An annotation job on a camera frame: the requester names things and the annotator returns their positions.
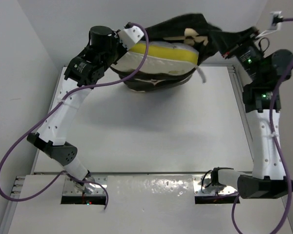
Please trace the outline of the cream pillow with yellow edge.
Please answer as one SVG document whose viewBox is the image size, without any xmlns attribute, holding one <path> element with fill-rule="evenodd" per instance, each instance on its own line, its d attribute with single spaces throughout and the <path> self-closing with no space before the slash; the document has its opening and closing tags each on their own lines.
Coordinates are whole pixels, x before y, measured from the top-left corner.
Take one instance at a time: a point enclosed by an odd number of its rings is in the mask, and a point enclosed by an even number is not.
<svg viewBox="0 0 293 234">
<path fill-rule="evenodd" d="M 137 43 L 112 68 L 118 74 L 133 72 L 141 63 L 145 49 L 144 41 Z M 199 55 L 197 50 L 186 44 L 151 42 L 147 58 L 134 80 L 153 86 L 164 81 L 184 80 L 197 70 Z"/>
</svg>

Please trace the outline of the black pillowcase with beige flowers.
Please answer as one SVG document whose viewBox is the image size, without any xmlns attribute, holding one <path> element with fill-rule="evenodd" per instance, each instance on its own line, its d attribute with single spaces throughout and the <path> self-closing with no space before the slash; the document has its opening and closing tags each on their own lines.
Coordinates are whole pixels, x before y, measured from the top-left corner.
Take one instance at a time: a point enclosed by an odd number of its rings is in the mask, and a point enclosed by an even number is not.
<svg viewBox="0 0 293 234">
<path fill-rule="evenodd" d="M 204 15 L 201 13 L 179 15 L 150 26 L 146 28 L 145 31 L 146 34 L 144 34 L 143 38 L 139 42 L 144 41 L 146 43 L 146 49 L 142 61 L 138 67 L 131 73 L 118 74 L 118 72 L 116 72 L 111 66 L 111 70 L 115 72 L 120 79 L 123 79 L 127 88 L 132 91 L 142 93 L 155 92 L 185 84 L 190 80 L 194 72 L 200 71 L 199 66 L 202 62 L 214 56 L 216 53 L 220 53 L 222 55 L 224 52 L 228 51 L 237 44 L 241 44 L 242 41 L 258 34 L 255 27 L 250 27 L 238 32 L 226 32 L 207 22 Z M 197 70 L 192 71 L 190 77 L 184 80 L 164 81 L 155 86 L 135 81 L 134 76 L 142 68 L 147 58 L 150 43 L 156 41 L 182 43 L 197 50 L 200 54 Z"/>
</svg>

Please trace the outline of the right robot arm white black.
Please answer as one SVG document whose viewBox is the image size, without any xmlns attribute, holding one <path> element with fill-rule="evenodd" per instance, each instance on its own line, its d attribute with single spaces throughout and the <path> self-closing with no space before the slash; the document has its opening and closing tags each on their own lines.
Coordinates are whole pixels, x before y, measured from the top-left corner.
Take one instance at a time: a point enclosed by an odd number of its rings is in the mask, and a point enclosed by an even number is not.
<svg viewBox="0 0 293 234">
<path fill-rule="evenodd" d="M 293 192 L 293 180 L 283 165 L 279 130 L 279 86 L 291 77 L 293 53 L 280 49 L 264 57 L 252 44 L 229 52 L 235 55 L 252 79 L 243 87 L 243 103 L 251 133 L 251 174 L 233 168 L 214 168 L 212 186 L 231 186 L 243 199 L 277 199 Z"/>
</svg>

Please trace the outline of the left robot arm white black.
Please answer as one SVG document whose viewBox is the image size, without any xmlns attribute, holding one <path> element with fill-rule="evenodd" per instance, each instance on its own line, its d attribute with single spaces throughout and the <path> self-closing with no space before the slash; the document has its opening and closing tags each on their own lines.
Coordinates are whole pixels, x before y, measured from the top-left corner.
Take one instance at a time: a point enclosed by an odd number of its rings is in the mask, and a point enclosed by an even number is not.
<svg viewBox="0 0 293 234">
<path fill-rule="evenodd" d="M 69 128 L 85 98 L 105 71 L 132 48 L 144 34 L 132 27 L 113 31 L 93 26 L 85 48 L 66 67 L 62 87 L 50 116 L 30 132 L 27 141 L 57 161 L 71 176 L 84 180 L 89 171 L 77 158 L 77 148 L 66 141 Z"/>
</svg>

